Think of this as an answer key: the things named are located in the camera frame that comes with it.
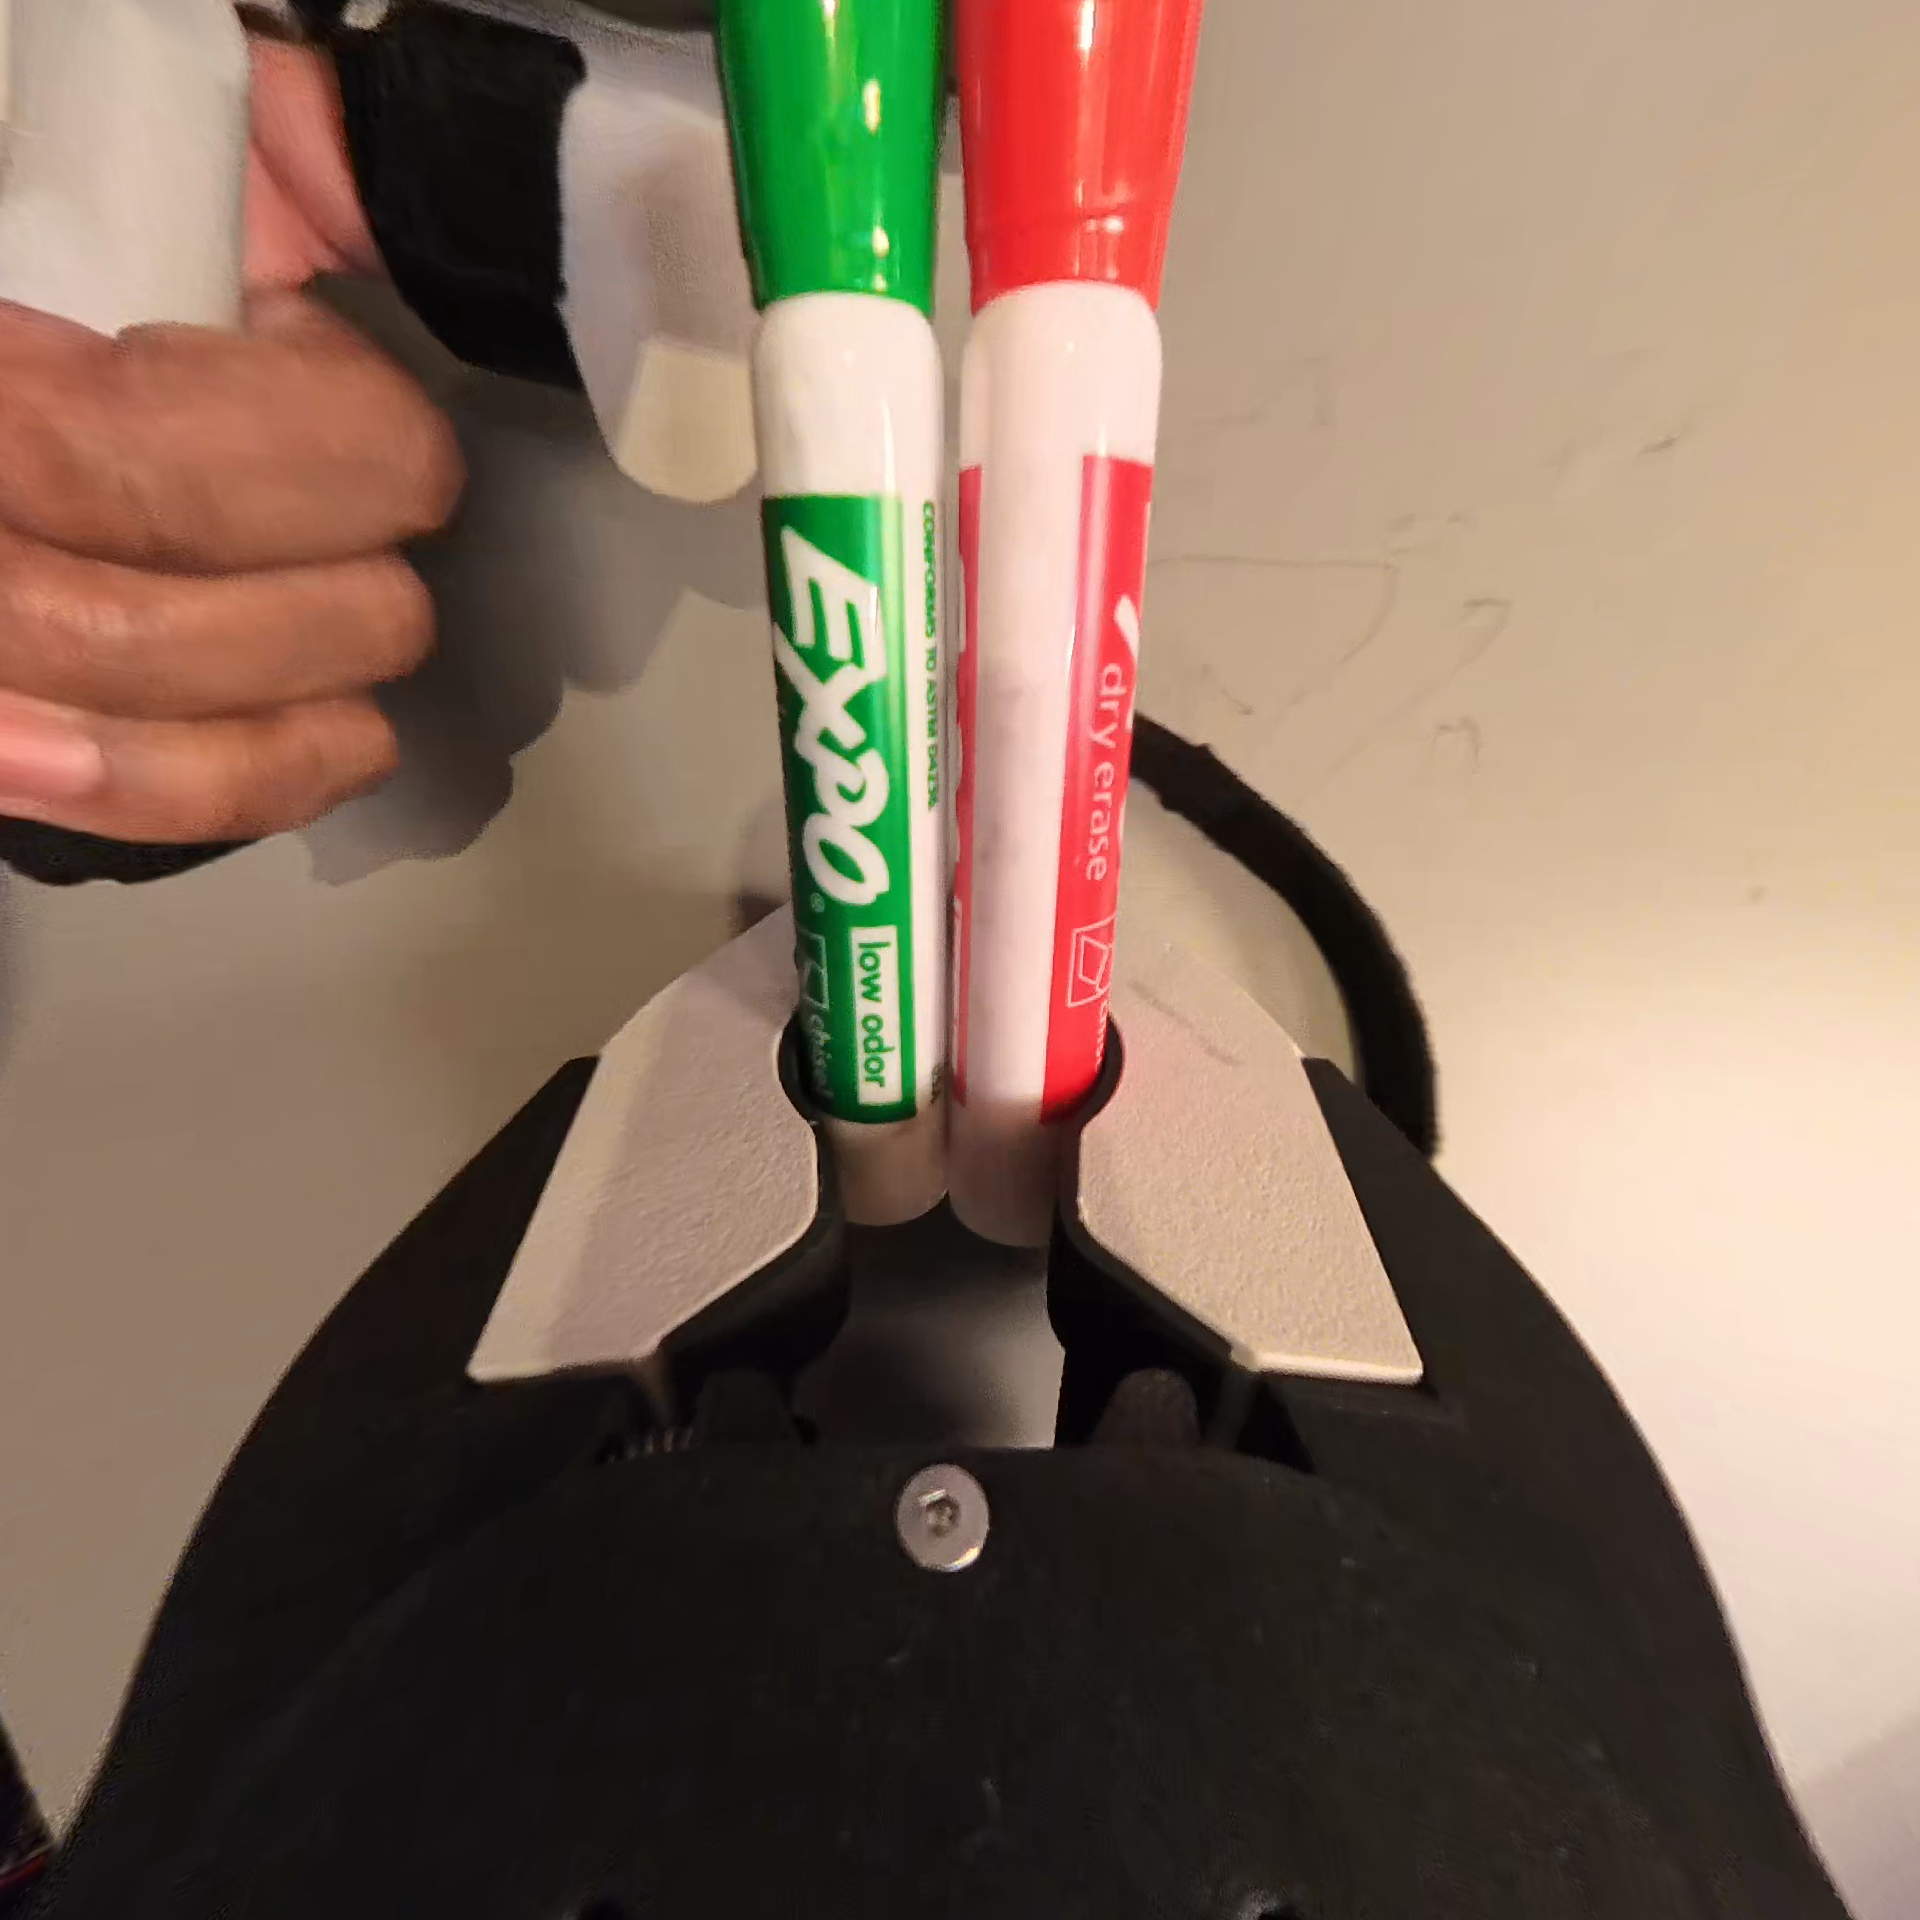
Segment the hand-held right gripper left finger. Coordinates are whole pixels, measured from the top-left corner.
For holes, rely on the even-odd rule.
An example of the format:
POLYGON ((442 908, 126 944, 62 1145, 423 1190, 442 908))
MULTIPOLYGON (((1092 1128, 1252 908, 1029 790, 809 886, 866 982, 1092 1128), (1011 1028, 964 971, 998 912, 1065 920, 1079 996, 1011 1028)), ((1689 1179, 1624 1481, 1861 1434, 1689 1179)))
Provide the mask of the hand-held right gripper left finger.
POLYGON ((784 1038, 792 920, 660 985, 593 1061, 472 1381, 627 1375, 690 1410, 709 1375, 792 1385, 845 1323, 845 1209, 784 1038))

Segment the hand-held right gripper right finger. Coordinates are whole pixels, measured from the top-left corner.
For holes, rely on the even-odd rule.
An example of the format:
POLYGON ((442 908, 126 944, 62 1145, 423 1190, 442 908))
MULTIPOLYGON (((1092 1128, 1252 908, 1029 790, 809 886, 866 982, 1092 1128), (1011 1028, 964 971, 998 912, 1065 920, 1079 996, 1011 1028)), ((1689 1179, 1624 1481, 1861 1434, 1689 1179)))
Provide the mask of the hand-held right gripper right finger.
POLYGON ((1055 1434, 1173 1375, 1199 1434, 1259 1434, 1268 1381, 1419 1385, 1420 1355, 1289 1028, 1183 944, 1123 963, 1072 1128, 1050 1329, 1055 1434))

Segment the green dry erase marker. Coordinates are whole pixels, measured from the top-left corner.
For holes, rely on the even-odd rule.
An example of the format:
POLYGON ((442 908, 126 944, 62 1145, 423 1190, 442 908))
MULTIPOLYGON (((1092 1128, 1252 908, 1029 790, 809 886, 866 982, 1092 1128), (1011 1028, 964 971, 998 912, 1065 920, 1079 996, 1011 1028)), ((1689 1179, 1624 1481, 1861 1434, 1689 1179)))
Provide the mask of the green dry erase marker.
POLYGON ((866 1227, 946 1197, 946 9, 713 9, 749 266, 803 1093, 866 1227))

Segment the red dry erase marker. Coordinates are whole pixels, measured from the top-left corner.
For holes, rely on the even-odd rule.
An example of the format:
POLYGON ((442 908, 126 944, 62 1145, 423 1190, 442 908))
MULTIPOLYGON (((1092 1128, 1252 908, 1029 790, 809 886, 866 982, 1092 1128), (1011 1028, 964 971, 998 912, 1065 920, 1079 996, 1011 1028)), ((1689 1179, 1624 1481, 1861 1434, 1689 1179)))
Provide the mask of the red dry erase marker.
POLYGON ((1111 1055, 1161 427, 1161 254, 1199 0, 958 9, 949 1209, 1041 1245, 1111 1055))

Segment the person's left hand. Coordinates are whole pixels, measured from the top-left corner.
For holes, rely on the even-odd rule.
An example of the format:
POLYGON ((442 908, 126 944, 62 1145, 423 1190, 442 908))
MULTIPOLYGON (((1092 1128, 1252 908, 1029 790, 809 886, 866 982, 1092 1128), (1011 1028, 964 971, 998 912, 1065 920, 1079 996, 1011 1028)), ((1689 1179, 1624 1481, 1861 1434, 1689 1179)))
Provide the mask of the person's left hand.
POLYGON ((399 764, 411 547, 464 469, 316 277, 380 273, 322 48, 249 29, 240 312, 95 332, 3 306, 3 861, 235 848, 399 764))

